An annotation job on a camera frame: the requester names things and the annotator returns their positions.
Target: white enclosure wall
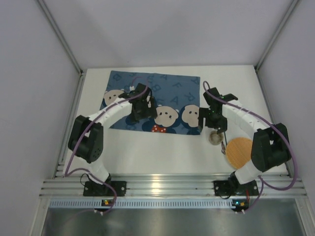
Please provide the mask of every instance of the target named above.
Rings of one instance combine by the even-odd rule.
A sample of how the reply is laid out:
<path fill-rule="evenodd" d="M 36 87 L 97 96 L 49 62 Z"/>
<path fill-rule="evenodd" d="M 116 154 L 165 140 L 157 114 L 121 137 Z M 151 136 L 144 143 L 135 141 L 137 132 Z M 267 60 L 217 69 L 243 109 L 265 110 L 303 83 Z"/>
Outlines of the white enclosure wall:
<path fill-rule="evenodd" d="M 315 1 L 293 13 L 259 75 L 275 121 L 284 123 L 315 208 Z"/>
<path fill-rule="evenodd" d="M 83 69 L 256 64 L 291 0 L 46 0 Z"/>
<path fill-rule="evenodd" d="M 35 1 L 2 1 L 0 32 L 0 234 L 23 236 L 54 171 L 78 73 Z"/>

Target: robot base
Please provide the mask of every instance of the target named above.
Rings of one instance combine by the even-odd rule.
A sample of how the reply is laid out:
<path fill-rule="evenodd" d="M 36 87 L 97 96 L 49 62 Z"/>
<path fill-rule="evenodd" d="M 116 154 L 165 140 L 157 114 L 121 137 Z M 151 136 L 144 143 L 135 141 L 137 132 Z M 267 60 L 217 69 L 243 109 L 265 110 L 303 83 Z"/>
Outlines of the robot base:
<path fill-rule="evenodd" d="M 258 187 L 255 180 L 246 184 L 239 184 L 237 189 L 233 189 L 228 180 L 213 181 L 215 195 L 222 198 L 228 196 L 246 196 L 246 190 L 250 196 L 258 196 Z"/>
<path fill-rule="evenodd" d="M 117 197 L 123 197 L 126 194 L 126 181 L 110 181 L 108 184 L 113 187 L 117 193 Z M 114 193 L 111 189 L 103 184 L 95 183 L 94 181 L 86 181 L 84 184 L 83 196 L 85 197 L 113 197 Z"/>

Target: orange round pad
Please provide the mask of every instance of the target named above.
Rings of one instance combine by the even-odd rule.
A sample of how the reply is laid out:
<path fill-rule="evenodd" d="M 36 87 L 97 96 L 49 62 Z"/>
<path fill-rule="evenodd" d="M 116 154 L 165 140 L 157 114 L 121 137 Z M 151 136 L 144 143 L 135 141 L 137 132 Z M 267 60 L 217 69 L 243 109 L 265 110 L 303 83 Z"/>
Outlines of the orange round pad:
<path fill-rule="evenodd" d="M 251 159 L 252 140 L 247 138 L 235 138 L 226 146 L 226 158 L 229 163 L 239 169 Z"/>

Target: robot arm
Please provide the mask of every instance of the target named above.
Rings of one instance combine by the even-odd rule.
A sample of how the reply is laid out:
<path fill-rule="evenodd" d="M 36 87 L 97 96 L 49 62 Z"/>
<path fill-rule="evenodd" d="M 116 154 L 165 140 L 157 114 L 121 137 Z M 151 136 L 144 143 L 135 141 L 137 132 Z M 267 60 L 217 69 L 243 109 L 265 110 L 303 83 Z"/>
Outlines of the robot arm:
<path fill-rule="evenodd" d="M 135 96 L 141 93 L 143 95 L 134 99 Z M 104 114 L 97 120 L 97 123 L 94 123 L 89 133 L 83 137 L 75 155 L 80 157 L 85 169 L 93 173 L 96 178 L 105 181 L 110 178 L 110 174 L 106 170 L 102 159 L 99 158 L 103 152 L 104 129 L 108 129 L 118 120 L 128 115 L 131 122 L 135 123 L 143 118 L 156 118 L 158 115 L 151 89 L 143 84 L 138 84 L 135 90 L 129 94 L 121 94 L 109 107 L 105 107 L 88 117 L 78 116 L 74 121 L 68 142 L 70 150 L 74 150 L 86 127 L 102 113 Z M 98 183 L 93 176 L 90 176 L 90 178 Z"/>
<path fill-rule="evenodd" d="M 237 101 L 237 97 L 232 94 L 222 96 L 216 88 L 211 88 L 208 92 L 221 100 L 237 105 L 238 107 L 243 107 Z M 199 109 L 200 130 L 203 128 L 205 119 L 207 127 L 217 129 L 218 133 L 224 132 L 227 130 L 227 119 L 229 119 L 245 131 L 253 140 L 251 160 L 231 174 L 230 179 L 236 188 L 239 184 L 249 183 L 263 172 L 274 166 L 281 165 L 291 158 L 288 148 L 280 136 L 260 119 L 254 117 L 248 111 L 237 109 L 230 105 L 223 105 L 211 98 L 206 92 L 204 93 L 204 97 L 210 107 Z M 286 127 L 281 123 L 274 126 L 288 140 Z"/>

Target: metal rail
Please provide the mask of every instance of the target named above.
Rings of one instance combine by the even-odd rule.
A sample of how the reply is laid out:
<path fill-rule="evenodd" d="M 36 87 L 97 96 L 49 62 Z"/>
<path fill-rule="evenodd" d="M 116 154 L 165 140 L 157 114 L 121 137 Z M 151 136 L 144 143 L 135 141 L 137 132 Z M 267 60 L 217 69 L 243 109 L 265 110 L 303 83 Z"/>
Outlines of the metal rail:
<path fill-rule="evenodd" d="M 44 0 L 35 0 L 37 3 L 39 9 L 43 12 L 44 16 L 46 17 L 47 21 L 49 22 L 50 26 L 52 27 L 52 30 L 54 31 L 56 37 L 58 38 L 60 44 L 62 45 L 64 51 L 69 56 L 69 59 L 71 60 L 73 66 L 77 70 L 78 73 L 82 73 L 82 69 L 76 60 L 76 58 L 73 55 L 73 52 L 70 49 L 69 44 L 65 40 L 63 33 L 61 32 L 60 28 L 58 27 L 53 15 L 51 14 L 50 10 L 48 9 L 48 6 Z"/>
<path fill-rule="evenodd" d="M 54 174 L 57 171 L 57 168 L 60 168 L 60 164 L 62 161 L 64 161 L 64 158 L 66 156 L 66 152 L 67 152 L 67 143 L 71 134 L 71 130 L 72 130 L 72 126 L 76 117 L 76 113 L 79 107 L 79 101 L 80 101 L 80 97 L 81 97 L 81 92 L 83 89 L 83 85 L 84 85 L 84 81 L 85 81 L 85 77 L 86 77 L 86 73 L 83 72 L 78 80 L 78 84 L 76 86 L 76 90 L 72 99 L 72 106 L 71 109 L 69 111 L 69 114 L 67 116 L 66 119 L 66 126 L 65 126 L 65 131 L 64 131 L 64 136 L 63 136 L 63 140 L 62 140 L 62 145 L 61 145 L 61 149 L 58 155 L 58 164 L 56 165 L 56 169 L 54 171 Z"/>
<path fill-rule="evenodd" d="M 87 198 L 83 197 L 84 187 L 80 183 L 81 175 L 63 178 L 63 163 L 57 168 L 55 179 L 44 181 L 40 191 L 41 198 Z M 228 174 L 204 175 L 112 175 L 112 180 L 127 181 L 124 198 L 209 198 L 215 196 L 214 180 L 224 180 Z M 286 187 L 292 179 L 289 176 L 265 175 L 264 179 L 275 187 Z M 261 181 L 257 179 L 258 188 Z M 265 186 L 262 198 L 306 198 L 307 194 L 301 179 L 288 191 L 276 191 Z"/>
<path fill-rule="evenodd" d="M 307 236 L 315 235 L 315 215 L 309 199 L 296 199 L 301 221 Z"/>
<path fill-rule="evenodd" d="M 280 34 L 282 33 L 284 27 L 286 26 L 288 20 L 290 19 L 290 17 L 292 16 L 294 10 L 297 8 L 298 3 L 300 3 L 301 0 L 292 0 L 290 2 L 290 5 L 288 6 L 288 8 L 285 11 L 285 14 L 283 15 L 282 19 L 280 20 L 280 23 L 278 24 L 275 32 L 273 33 L 267 47 L 265 48 L 263 54 L 261 55 L 257 65 L 255 66 L 255 70 L 256 72 L 259 71 L 259 69 L 261 68 L 262 64 L 264 63 L 264 61 L 266 60 L 267 56 L 269 55 L 269 53 L 271 52 L 273 46 L 275 45 L 275 43 L 277 42 L 277 39 L 279 38 Z"/>

